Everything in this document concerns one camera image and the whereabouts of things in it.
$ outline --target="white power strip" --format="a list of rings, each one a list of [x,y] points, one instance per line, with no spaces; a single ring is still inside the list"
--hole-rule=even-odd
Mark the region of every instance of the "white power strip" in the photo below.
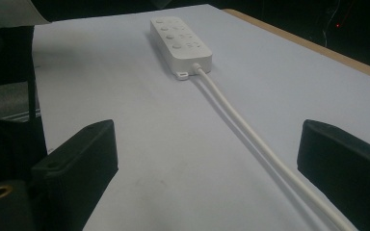
[[[193,64],[199,64],[206,73],[211,70],[212,51],[179,17],[151,18],[151,34],[178,80],[197,74]]]

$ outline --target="table surface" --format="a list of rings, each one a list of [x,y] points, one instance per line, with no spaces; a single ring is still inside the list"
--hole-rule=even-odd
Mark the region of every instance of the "table surface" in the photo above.
[[[271,173],[198,77],[175,80],[149,32],[149,20],[166,15],[211,48],[209,75],[296,173],[305,119],[370,142],[369,75],[208,5],[37,26],[49,151],[88,124],[116,125],[119,172],[85,230],[331,229]]]

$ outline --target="power strip switch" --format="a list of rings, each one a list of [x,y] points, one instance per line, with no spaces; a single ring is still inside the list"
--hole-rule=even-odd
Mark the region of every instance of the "power strip switch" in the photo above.
[[[206,73],[211,70],[212,51],[179,17],[151,18],[151,34],[178,80],[196,75],[192,68],[195,63]]]

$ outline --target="extension cord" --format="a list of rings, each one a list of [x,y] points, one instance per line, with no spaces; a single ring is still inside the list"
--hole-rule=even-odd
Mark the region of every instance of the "extension cord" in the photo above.
[[[151,18],[151,34],[178,80],[197,74],[193,64],[200,64],[206,73],[211,70],[212,51],[179,17]]]

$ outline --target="white cloth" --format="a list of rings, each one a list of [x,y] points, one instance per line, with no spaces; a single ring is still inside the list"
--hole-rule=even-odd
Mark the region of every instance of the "white cloth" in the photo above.
[[[30,0],[0,0],[0,28],[46,23]]]

